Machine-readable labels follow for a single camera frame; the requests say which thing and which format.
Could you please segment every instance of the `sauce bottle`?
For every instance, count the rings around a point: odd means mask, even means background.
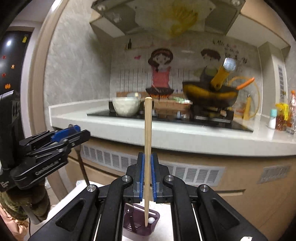
[[[281,106],[277,106],[278,111],[277,111],[277,116],[276,116],[276,130],[282,131],[284,128],[284,111],[282,110]]]
[[[294,128],[295,128],[295,117],[296,117],[296,97],[295,97],[295,91],[291,91],[291,100],[289,103],[289,114],[288,114],[288,120],[287,120],[287,132],[290,134],[294,134]]]

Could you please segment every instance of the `white bottle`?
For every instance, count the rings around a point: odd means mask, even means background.
[[[277,114],[276,109],[270,110],[270,118],[269,118],[269,122],[268,122],[268,128],[273,129],[273,130],[276,128],[276,114]]]

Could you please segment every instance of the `white bowl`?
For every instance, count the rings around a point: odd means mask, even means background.
[[[117,97],[113,98],[112,103],[118,115],[129,117],[138,112],[141,99],[137,97]]]

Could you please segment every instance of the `glove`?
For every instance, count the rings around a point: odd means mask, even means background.
[[[45,220],[50,210],[50,201],[44,182],[45,180],[27,190],[20,190],[18,187],[14,187],[0,193],[2,207],[13,218],[23,221],[28,216],[22,206],[28,206],[40,221]]]

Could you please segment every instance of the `white countertop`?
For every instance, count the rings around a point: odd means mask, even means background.
[[[71,123],[89,130],[93,137],[144,146],[144,120],[87,116],[107,109],[107,99],[54,105],[49,107],[50,123],[62,129]],[[254,131],[153,121],[152,147],[227,156],[296,155],[296,135],[269,129],[259,115],[255,120],[236,121]]]

